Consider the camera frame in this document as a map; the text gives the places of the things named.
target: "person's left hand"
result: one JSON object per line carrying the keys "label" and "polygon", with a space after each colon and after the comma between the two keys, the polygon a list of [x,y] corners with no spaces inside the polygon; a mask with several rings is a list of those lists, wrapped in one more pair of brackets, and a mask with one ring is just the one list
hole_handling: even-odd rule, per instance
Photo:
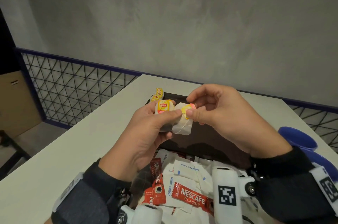
{"label": "person's left hand", "polygon": [[157,102],[153,101],[134,113],[115,145],[100,160],[99,167],[104,172],[119,180],[132,181],[136,172],[150,163],[158,146],[172,138],[172,132],[160,133],[159,130],[178,119],[182,111],[155,115]]}

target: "gray floor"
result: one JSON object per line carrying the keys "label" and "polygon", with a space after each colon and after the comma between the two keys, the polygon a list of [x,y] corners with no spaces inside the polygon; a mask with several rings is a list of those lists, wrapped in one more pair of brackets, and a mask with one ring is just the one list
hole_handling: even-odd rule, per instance
{"label": "gray floor", "polygon": [[[14,140],[30,156],[34,156],[66,131],[66,129],[42,122],[14,138]],[[9,146],[5,148],[0,146],[0,166],[2,166],[14,153],[15,150],[12,147]],[[25,160],[22,158],[11,171],[14,171],[24,163]]]}

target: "blue bowl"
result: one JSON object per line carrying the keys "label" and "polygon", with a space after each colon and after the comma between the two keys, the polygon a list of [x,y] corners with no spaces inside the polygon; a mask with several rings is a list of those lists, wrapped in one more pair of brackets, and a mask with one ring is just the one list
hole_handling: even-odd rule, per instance
{"label": "blue bowl", "polygon": [[312,150],[306,148],[301,148],[301,150],[306,154],[311,162],[315,162],[321,166],[324,166],[325,170],[327,171],[333,182],[338,181],[338,170],[329,160],[327,160],[320,154],[313,152]]}
{"label": "blue bowl", "polygon": [[315,150],[318,147],[317,142],[315,142],[313,138],[295,128],[283,126],[279,128],[278,133],[282,135],[292,146],[307,148],[310,150]]}

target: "tabletop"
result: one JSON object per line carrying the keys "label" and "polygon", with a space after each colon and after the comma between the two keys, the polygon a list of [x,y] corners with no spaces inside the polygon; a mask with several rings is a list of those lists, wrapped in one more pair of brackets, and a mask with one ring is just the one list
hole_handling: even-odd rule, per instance
{"label": "tabletop", "polygon": [[[43,223],[52,206],[81,171],[102,157],[116,142],[136,109],[156,87],[188,95],[199,84],[141,75],[85,119],[0,182],[0,223]],[[291,126],[318,143],[316,152],[338,166],[338,155],[281,99],[241,93],[276,130]]]}

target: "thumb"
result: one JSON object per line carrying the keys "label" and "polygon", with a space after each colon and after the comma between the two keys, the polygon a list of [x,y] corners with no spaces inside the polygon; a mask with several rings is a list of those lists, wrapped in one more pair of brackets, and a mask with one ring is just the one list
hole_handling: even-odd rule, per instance
{"label": "thumb", "polygon": [[209,125],[213,125],[213,113],[212,110],[204,110],[204,109],[188,109],[186,111],[187,117],[200,122],[205,123]]}
{"label": "thumb", "polygon": [[172,111],[164,111],[161,114],[153,115],[154,124],[156,125],[156,128],[160,129],[165,124],[173,123],[181,115],[182,111],[180,109]]}

